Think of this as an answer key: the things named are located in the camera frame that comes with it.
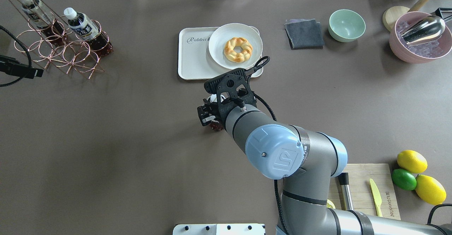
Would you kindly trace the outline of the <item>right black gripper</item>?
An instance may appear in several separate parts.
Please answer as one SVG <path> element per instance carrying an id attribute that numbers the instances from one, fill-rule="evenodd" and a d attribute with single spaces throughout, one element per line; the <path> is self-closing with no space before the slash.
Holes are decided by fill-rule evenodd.
<path id="1" fill-rule="evenodd" d="M 227 114 L 230 111 L 228 105 L 231 99 L 204 98 L 203 105 L 197 107 L 199 121 L 203 127 L 209 125 L 212 129 L 224 129 Z"/>

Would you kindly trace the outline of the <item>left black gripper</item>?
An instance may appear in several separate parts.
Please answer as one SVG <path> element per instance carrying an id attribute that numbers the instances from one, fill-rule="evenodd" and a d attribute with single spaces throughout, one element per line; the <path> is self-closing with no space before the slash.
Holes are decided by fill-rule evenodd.
<path id="1" fill-rule="evenodd" d="M 0 71 L 10 76 L 23 77 L 34 79 L 35 77 L 42 77 L 44 70 L 29 67 L 28 65 L 20 63 L 15 58 L 8 56 L 0 56 Z"/>

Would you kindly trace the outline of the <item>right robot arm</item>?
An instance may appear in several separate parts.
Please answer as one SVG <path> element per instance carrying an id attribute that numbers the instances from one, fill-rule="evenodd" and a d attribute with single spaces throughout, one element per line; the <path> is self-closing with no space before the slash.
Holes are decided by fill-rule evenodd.
<path id="1" fill-rule="evenodd" d="M 278 235 L 451 234 L 451 224 L 420 225 L 327 208 L 330 179 L 347 164 L 346 148 L 335 138 L 279 123 L 250 104 L 232 104 L 222 124 L 256 169 L 284 179 Z"/>

